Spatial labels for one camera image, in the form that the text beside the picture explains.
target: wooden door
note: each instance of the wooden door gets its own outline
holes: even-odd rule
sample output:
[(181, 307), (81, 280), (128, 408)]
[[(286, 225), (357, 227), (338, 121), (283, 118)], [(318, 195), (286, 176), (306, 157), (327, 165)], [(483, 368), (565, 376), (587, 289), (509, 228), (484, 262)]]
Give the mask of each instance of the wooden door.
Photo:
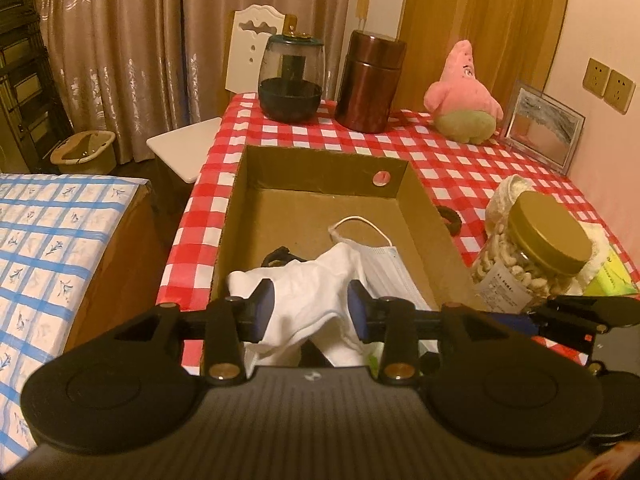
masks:
[(424, 110), (422, 99), (458, 40), (470, 40), (476, 77), (506, 111), (519, 79), (543, 89), (567, 0), (406, 0), (400, 39), (407, 53), (394, 105)]

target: jar label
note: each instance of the jar label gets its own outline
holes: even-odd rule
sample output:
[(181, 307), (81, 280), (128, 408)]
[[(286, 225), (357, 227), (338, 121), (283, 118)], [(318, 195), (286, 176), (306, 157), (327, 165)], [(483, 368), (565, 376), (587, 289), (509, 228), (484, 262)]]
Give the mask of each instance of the jar label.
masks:
[(495, 262), (480, 283), (476, 293), (492, 312), (519, 314), (533, 295), (501, 262)]

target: white stool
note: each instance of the white stool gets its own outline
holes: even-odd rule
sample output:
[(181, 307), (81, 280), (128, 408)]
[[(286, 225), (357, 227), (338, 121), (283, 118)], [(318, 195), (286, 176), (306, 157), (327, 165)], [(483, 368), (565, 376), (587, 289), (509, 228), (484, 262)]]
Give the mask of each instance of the white stool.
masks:
[(187, 184), (193, 184), (207, 160), (222, 119), (190, 124), (146, 141), (149, 149)]

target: cardboard box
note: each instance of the cardboard box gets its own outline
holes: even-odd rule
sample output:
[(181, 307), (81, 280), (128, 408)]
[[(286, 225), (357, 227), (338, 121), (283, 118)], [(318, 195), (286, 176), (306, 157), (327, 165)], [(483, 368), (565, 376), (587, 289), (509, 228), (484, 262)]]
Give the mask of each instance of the cardboard box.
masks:
[[(386, 186), (373, 177), (387, 171)], [(328, 227), (346, 216), (377, 225), (398, 248), (423, 298), (434, 310), (455, 301), (484, 310), (449, 231), (411, 164), (355, 153), (247, 146), (226, 210), (211, 298), (227, 293), (233, 270), (259, 267), (280, 246), (312, 260), (333, 242)], [(362, 222), (347, 222), (340, 234), (356, 242), (386, 241)]]

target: white chair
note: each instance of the white chair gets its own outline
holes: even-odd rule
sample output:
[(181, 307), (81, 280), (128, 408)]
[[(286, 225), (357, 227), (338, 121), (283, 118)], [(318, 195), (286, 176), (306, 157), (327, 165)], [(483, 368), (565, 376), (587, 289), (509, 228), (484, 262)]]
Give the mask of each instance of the white chair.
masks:
[[(271, 6), (252, 5), (234, 13), (225, 88), (234, 94), (258, 91), (267, 40), (282, 34), (286, 16)], [(193, 184), (207, 160), (221, 118), (190, 124), (147, 139), (146, 145), (187, 184)]]

